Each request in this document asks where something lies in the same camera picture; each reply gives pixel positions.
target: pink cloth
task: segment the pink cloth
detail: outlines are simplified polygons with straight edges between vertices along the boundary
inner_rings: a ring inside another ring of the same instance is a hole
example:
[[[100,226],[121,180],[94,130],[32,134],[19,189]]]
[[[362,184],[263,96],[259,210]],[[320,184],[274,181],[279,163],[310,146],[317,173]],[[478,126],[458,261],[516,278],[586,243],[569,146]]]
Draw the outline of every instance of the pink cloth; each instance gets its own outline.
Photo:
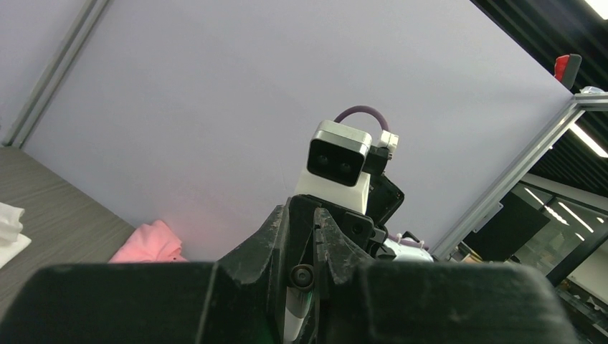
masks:
[[[181,240],[161,220],[142,224],[114,254],[110,263],[187,262]]]

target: wall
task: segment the wall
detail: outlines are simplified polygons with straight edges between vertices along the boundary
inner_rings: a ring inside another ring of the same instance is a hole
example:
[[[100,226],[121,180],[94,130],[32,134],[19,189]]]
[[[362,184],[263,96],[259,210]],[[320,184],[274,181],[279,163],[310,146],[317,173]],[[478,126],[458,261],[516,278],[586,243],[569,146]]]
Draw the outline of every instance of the wall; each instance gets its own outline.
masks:
[[[215,259],[292,194],[321,120],[371,105],[401,136],[387,226],[433,246],[570,98],[468,0],[114,1],[25,150]]]
[[[593,296],[608,303],[608,242],[585,259],[569,278]]]
[[[535,176],[533,174],[526,174],[522,179],[526,183],[536,185],[539,188],[544,188],[548,191],[552,191],[558,195],[569,197],[570,199],[577,200],[583,204],[594,206],[598,209],[608,211],[608,199],[602,196],[598,196],[595,193],[583,191],[571,186],[563,185],[555,181]]]
[[[0,142],[82,5],[80,0],[0,1]]]

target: ceiling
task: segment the ceiling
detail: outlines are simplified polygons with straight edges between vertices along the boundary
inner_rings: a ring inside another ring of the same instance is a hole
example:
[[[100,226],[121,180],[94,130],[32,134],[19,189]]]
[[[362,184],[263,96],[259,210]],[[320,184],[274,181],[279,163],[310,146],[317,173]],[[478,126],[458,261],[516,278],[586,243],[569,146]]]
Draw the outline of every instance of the ceiling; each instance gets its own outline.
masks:
[[[583,0],[471,1],[550,73],[558,56],[580,54],[574,92],[588,85],[608,91],[608,21]],[[585,113],[576,123],[608,151],[608,113]],[[553,147],[530,173],[608,197],[608,158],[571,131]]]

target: wooden table surface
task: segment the wooden table surface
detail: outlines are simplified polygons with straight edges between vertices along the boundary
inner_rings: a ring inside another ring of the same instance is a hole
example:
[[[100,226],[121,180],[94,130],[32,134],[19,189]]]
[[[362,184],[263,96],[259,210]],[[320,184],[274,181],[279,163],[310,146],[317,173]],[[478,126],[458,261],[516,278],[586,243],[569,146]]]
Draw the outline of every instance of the wooden table surface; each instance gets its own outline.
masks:
[[[0,202],[24,208],[32,243],[0,269],[0,317],[41,267],[107,262],[133,227],[15,148],[0,148]]]

